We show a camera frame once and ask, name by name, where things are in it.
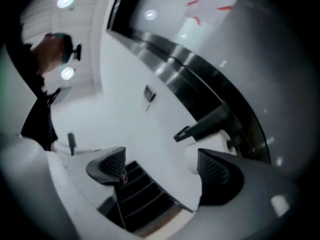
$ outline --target recessed light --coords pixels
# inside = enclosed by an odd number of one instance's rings
[[[58,6],[59,8],[66,8],[69,5],[71,5],[74,2],[74,0],[58,0],[56,2],[56,6]]]
[[[72,67],[66,67],[64,70],[61,72],[61,78],[63,80],[69,80],[70,78],[73,77],[75,73],[75,70]]]
[[[152,21],[157,17],[157,11],[156,10],[147,10],[144,13],[144,17],[147,21]]]

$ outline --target person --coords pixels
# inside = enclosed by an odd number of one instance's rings
[[[44,91],[44,77],[46,73],[69,61],[73,53],[72,38],[65,33],[47,33],[32,48],[31,44],[22,42],[20,21],[11,26],[4,38],[7,52],[15,68],[37,97],[21,135],[37,141],[46,151],[55,151],[54,142],[58,136],[51,120],[51,99]]]

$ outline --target white wall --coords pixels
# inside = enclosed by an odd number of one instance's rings
[[[194,140],[173,139],[196,121],[147,66],[107,33],[102,36],[100,70],[104,94],[52,108],[59,141],[68,143],[67,133],[73,132],[81,148],[126,147],[127,162],[137,160],[168,193],[196,210],[201,180],[185,160],[185,149]],[[146,85],[157,93],[148,111]]]

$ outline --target white ceiling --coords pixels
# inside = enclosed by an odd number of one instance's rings
[[[73,4],[74,9],[69,10],[58,8],[57,0],[33,0],[21,15],[21,22],[24,23],[22,37],[25,43],[36,45],[48,32],[70,34],[74,47],[77,43],[82,43],[81,61],[71,59],[66,65],[76,69],[74,76],[68,81],[62,80],[60,72],[64,67],[49,73],[45,78],[49,91],[55,91],[61,86],[93,84],[94,80],[97,80],[93,74],[99,69],[93,68],[97,67],[97,63],[92,62],[92,52],[98,54],[100,51],[91,47],[92,27],[94,17],[103,18],[104,13],[95,15],[98,0],[75,0]]]

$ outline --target black hair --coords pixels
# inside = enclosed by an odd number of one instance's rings
[[[54,33],[53,36],[63,38],[63,45],[64,45],[63,63],[67,63],[71,57],[71,54],[74,53],[74,46],[72,43],[71,36],[65,33]]]

